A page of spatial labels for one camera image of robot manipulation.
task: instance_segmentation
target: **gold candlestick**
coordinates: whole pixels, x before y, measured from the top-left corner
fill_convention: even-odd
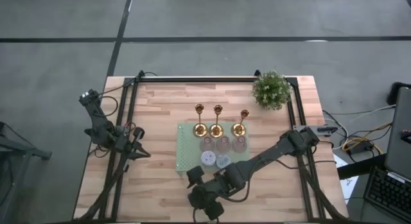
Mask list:
[[[218,138],[224,134],[223,127],[221,127],[221,125],[218,124],[218,115],[221,114],[222,110],[223,110],[223,107],[221,105],[216,105],[214,107],[214,112],[217,115],[217,118],[216,118],[216,123],[211,125],[209,128],[211,137]]]
[[[235,136],[241,136],[241,135],[245,135],[245,126],[243,125],[243,120],[249,116],[249,111],[247,110],[242,110],[240,115],[241,115],[241,122],[240,123],[236,123],[231,127],[231,132],[233,135]]]
[[[193,133],[197,137],[203,137],[207,134],[207,126],[201,123],[201,113],[204,110],[204,106],[202,104],[198,104],[195,106],[195,111],[198,114],[198,123],[193,127]]]

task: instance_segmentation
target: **wooden tabletop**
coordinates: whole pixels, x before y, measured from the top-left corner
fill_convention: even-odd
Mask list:
[[[314,77],[298,76],[301,99],[307,124],[323,125],[321,104]],[[124,77],[109,77],[105,90],[122,85]],[[126,120],[130,104],[131,89],[124,113]],[[187,195],[187,176],[180,177],[175,171],[177,148],[177,123],[195,123],[198,115],[194,110],[197,103],[204,105],[202,121],[213,122],[213,107],[223,107],[219,120],[235,122],[240,120],[240,111],[250,112],[247,131],[250,138],[251,157],[273,146],[279,136],[290,129],[287,107],[279,111],[259,108],[251,95],[252,83],[140,83],[134,105],[133,122],[145,130],[141,141],[143,148],[152,154],[149,159],[131,162],[125,173],[118,212],[118,221],[193,221],[193,208]],[[106,94],[118,101],[121,90]],[[110,98],[104,98],[101,105],[108,114],[115,109]],[[293,98],[294,114],[299,124],[297,106]],[[117,112],[109,116],[115,123]],[[329,144],[321,142],[314,154],[315,160],[334,160]],[[281,160],[296,166],[291,156]],[[86,212],[101,192],[109,157],[102,159],[94,155],[87,160],[80,189],[75,217]],[[316,165],[321,189],[340,213],[347,216],[344,197],[334,163]],[[245,189],[232,198],[243,198]],[[249,198],[243,203],[231,203],[218,199],[224,207],[220,221],[306,221],[298,170],[286,169],[273,162],[256,172],[251,180]],[[111,211],[109,200],[107,214]],[[317,216],[315,199],[311,191],[311,203]],[[196,213],[197,221],[207,221],[203,211]]]

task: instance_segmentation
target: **green plant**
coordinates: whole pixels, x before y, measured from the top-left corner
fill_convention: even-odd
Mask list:
[[[263,73],[252,86],[256,103],[265,109],[280,110],[290,99],[290,85],[275,70]]]

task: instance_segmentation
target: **green mat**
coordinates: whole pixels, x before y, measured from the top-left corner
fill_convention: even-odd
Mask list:
[[[213,123],[205,123],[209,128]],[[231,133],[231,127],[234,122],[222,122],[219,123],[224,129],[224,135],[226,135],[230,141],[234,140],[234,136]],[[193,134],[193,127],[195,123],[179,123],[177,125],[178,135],[177,135],[177,162],[175,165],[175,170],[177,172],[185,172],[196,166],[201,166],[206,172],[215,172],[219,169],[217,166],[205,166],[201,163],[200,141],[201,137],[196,137]],[[245,134],[247,140],[247,149],[243,153],[236,153],[230,150],[226,155],[230,156],[231,162],[237,162],[239,160],[249,160],[250,159],[250,143],[248,131]],[[216,156],[219,156],[217,149],[214,150]]]

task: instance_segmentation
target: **gray floor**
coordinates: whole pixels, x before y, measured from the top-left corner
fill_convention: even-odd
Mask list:
[[[0,0],[0,38],[116,37],[125,1]],[[405,0],[133,0],[125,37],[411,35],[410,18]],[[0,120],[53,151],[49,162],[32,162],[16,223],[71,218],[89,144],[83,129],[90,122],[78,97],[103,88],[113,47],[0,43]],[[410,79],[410,52],[411,42],[123,44],[114,75],[312,74],[323,109],[356,112],[385,106],[390,84]],[[389,122],[392,114],[353,123],[355,116],[336,118],[352,133]],[[387,138],[377,144],[386,150]],[[365,183],[361,178],[354,195]],[[362,210],[364,221],[386,218],[349,203],[353,218]]]

